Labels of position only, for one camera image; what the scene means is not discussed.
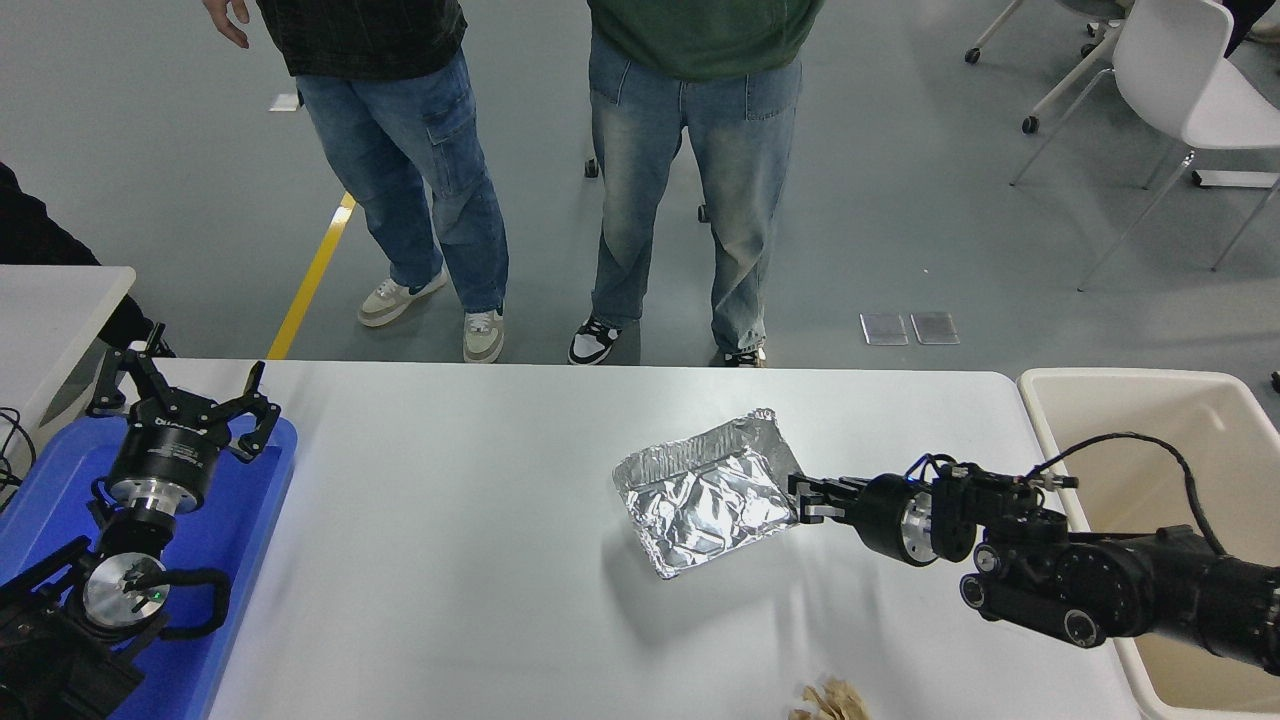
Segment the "jeans pocket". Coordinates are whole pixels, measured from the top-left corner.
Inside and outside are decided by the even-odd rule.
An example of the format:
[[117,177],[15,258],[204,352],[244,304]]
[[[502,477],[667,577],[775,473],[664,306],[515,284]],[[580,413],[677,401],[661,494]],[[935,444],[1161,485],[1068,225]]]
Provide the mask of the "jeans pocket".
[[591,59],[588,63],[591,92],[617,105],[622,101],[622,86],[630,69],[631,60],[614,50],[608,41],[591,35]]
[[475,95],[470,87],[444,110],[424,115],[422,124],[435,161],[436,177],[428,178],[431,190],[449,197],[470,187],[484,173],[484,155],[476,137]]
[[746,76],[746,119],[767,120],[795,108],[800,81],[799,58],[776,70]]

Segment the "light wash jeans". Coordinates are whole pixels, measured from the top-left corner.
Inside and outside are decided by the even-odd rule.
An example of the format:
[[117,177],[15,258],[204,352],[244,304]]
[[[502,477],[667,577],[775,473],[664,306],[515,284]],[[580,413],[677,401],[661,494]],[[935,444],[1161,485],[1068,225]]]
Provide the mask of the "light wash jeans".
[[654,217],[687,127],[716,240],[712,334],[721,352],[759,347],[800,60],[732,79],[682,82],[593,37],[589,74],[591,136],[604,177],[593,314],[620,331],[640,319]]
[[507,231],[476,137],[462,50],[419,78],[298,76],[297,83],[329,165],[365,209],[369,232],[390,260],[392,279],[422,286],[447,261],[465,311],[500,307]]

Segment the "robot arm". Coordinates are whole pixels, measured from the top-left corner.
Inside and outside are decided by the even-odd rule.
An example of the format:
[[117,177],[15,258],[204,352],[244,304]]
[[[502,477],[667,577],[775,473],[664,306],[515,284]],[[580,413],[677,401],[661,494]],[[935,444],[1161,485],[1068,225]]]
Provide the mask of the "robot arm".
[[[1189,525],[1071,533],[1043,491],[1076,480],[1042,475],[1050,464],[1015,477],[925,456],[902,475],[791,475],[788,491],[801,523],[852,525],[867,547],[910,565],[972,551],[978,571],[961,578],[960,596],[987,620],[1079,647],[1156,633],[1280,675],[1280,568],[1219,552],[1211,532],[1212,542]],[[925,465],[932,482],[911,477]]]
[[[143,351],[110,351],[90,415],[124,406],[127,373],[138,401],[111,469],[95,480],[96,547],[79,537],[0,585],[0,720],[101,720],[142,682],[133,659],[155,639],[207,635],[227,619],[230,579],[219,569],[165,568],[177,516],[198,510],[224,448],[243,462],[266,446],[280,407],[259,392],[262,363],[244,393],[218,404],[169,387],[151,361],[163,325]],[[228,423],[255,428],[234,441]],[[174,587],[210,587],[212,610],[191,628],[164,611]]]

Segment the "blue tray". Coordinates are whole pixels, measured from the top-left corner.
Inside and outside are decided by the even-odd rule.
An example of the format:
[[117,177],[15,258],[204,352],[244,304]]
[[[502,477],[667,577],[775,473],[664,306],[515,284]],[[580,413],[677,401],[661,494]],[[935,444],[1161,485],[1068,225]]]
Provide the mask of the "blue tray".
[[[50,441],[0,515],[0,583],[77,536],[96,544],[99,530],[86,509],[93,497],[90,483],[111,468],[125,427],[123,418],[81,418]],[[252,429],[252,418],[237,418],[230,427],[239,437]],[[146,679],[111,720],[204,720],[209,714],[289,487],[297,445],[297,430],[282,418],[266,450],[248,465],[224,451],[205,506],[178,515],[163,562],[173,569],[224,570],[232,579],[227,623],[200,639],[156,641],[143,650],[134,664]],[[165,603],[170,624],[202,623],[211,594],[207,587],[174,588]]]

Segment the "chair leg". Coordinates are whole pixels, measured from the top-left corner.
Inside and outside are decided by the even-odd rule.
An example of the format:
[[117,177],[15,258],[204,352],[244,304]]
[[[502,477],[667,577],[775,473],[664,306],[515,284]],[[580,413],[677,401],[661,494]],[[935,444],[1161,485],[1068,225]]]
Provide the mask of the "chair leg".
[[1115,47],[1115,44],[1120,40],[1120,32],[1123,29],[1124,24],[1116,28],[1111,28],[1106,33],[1106,37],[1102,38],[1102,42],[1100,42],[1098,46],[1093,50],[1093,53],[1089,53],[1088,56],[1083,58],[1074,68],[1071,68],[1071,72],[1066,73],[1066,77],[1060,79],[1057,85],[1053,86],[1053,90],[1050,90],[1044,95],[1044,97],[1041,97],[1041,101],[1037,102],[1034,108],[1032,108],[1030,115],[1033,118],[1038,118],[1039,114],[1044,111],[1044,108],[1048,108],[1064,92],[1066,92],[1066,88],[1071,87],[1071,85],[1074,85],[1075,81],[1080,78],[1080,76],[1083,76],[1085,72],[1088,72],[1091,67],[1093,67],[1093,63],[1097,63],[1098,59],[1103,58],[1107,54],[1107,51]]
[[1235,237],[1231,238],[1231,242],[1226,243],[1226,249],[1222,250],[1222,254],[1217,256],[1217,260],[1213,261],[1213,266],[1210,268],[1210,270],[1217,272],[1219,266],[1222,265],[1222,261],[1226,260],[1226,256],[1231,252],[1231,249],[1234,249],[1235,243],[1240,241],[1240,237],[1244,234],[1244,231],[1249,227],[1249,224],[1253,223],[1253,218],[1257,218],[1260,214],[1262,214],[1262,209],[1267,205],[1267,202],[1271,202],[1271,199],[1276,196],[1277,191],[1280,191],[1280,178],[1276,178],[1275,184],[1272,184],[1271,190],[1267,191],[1267,196],[1263,197],[1257,204],[1256,208],[1253,208],[1253,211],[1249,213],[1249,219],[1244,220],[1244,224],[1240,225],[1240,229],[1235,231]]
[[1129,240],[1129,236],[1133,234],[1133,229],[1137,228],[1144,219],[1147,219],[1147,215],[1151,214],[1151,211],[1165,197],[1165,195],[1170,191],[1170,188],[1174,187],[1174,183],[1178,182],[1178,178],[1183,177],[1183,173],[1185,173],[1187,168],[1192,167],[1192,163],[1194,161],[1196,161],[1196,151],[1188,149],[1187,156],[1183,158],[1183,161],[1179,163],[1176,168],[1174,168],[1174,172],[1169,176],[1169,179],[1165,181],[1165,184],[1160,188],[1160,192],[1156,193],[1156,197],[1152,199],[1151,204],[1147,205],[1147,209],[1142,211],[1142,215],[1138,215],[1137,220],[1129,224],[1129,227],[1124,231],[1124,233],[1120,234],[1120,238],[1112,242],[1111,247],[1108,247],[1107,251],[1102,254],[1102,258],[1098,258],[1098,261],[1093,264],[1093,268],[1091,268],[1089,272],[1085,273],[1083,278],[1080,278],[1080,282],[1076,283],[1075,286],[1076,291],[1084,292],[1084,286],[1088,284],[1089,278],[1093,277],[1093,273],[1098,272],[1098,268],[1101,268],[1102,264],[1107,261],[1107,258],[1111,258],[1111,254],[1115,252],[1117,247],[1124,245],[1124,241]]
[[1142,183],[1143,190],[1151,190],[1151,183],[1156,182],[1156,173],[1160,172],[1160,167],[1165,164],[1165,156],[1169,155],[1169,150],[1174,146],[1172,137],[1165,136],[1165,141],[1160,145],[1160,155],[1156,158],[1156,164],[1151,167],[1151,174],[1147,176],[1147,182]]
[[1084,99],[1089,95],[1089,92],[1093,91],[1093,88],[1098,85],[1098,81],[1102,79],[1102,76],[1107,74],[1114,76],[1115,69],[1107,68],[1100,72],[1098,74],[1093,76],[1093,79],[1089,81],[1089,85],[1084,86],[1084,92],[1082,92],[1080,96],[1075,99],[1075,102],[1071,102],[1071,106],[1066,109],[1066,113],[1062,114],[1062,119],[1059,120],[1057,127],[1053,128],[1053,132],[1048,133],[1048,137],[1044,138],[1044,142],[1036,150],[1036,152],[1032,154],[1030,158],[1027,159],[1027,164],[1023,165],[1023,169],[1018,170],[1018,174],[1014,176],[1014,179],[1009,181],[1009,184],[1014,186],[1018,184],[1018,181],[1021,179],[1023,173],[1027,172],[1027,168],[1030,168],[1032,163],[1036,161],[1036,158],[1039,158],[1039,154],[1043,152],[1046,147],[1048,147],[1048,143],[1053,142],[1053,138],[1057,137],[1057,133],[1062,131],[1062,126],[1066,124],[1066,120],[1071,119],[1071,114],[1075,113],[1075,109],[1079,108],[1080,102],[1083,102]]
[[1018,6],[1021,5],[1024,1],[1025,0],[1014,0],[1012,3],[1010,3],[1009,6],[1005,8],[1005,12],[1000,13],[1000,15],[996,17],[996,20],[991,23],[991,27],[988,27],[987,31],[982,33],[982,37],[979,37],[978,41],[973,44],[973,46],[980,50],[982,46],[986,45],[988,40],[991,40],[991,36],[996,35],[996,31],[1000,29],[1000,26],[1005,24],[1005,20],[1009,19],[1009,15],[1012,15],[1014,10],[1016,10]]

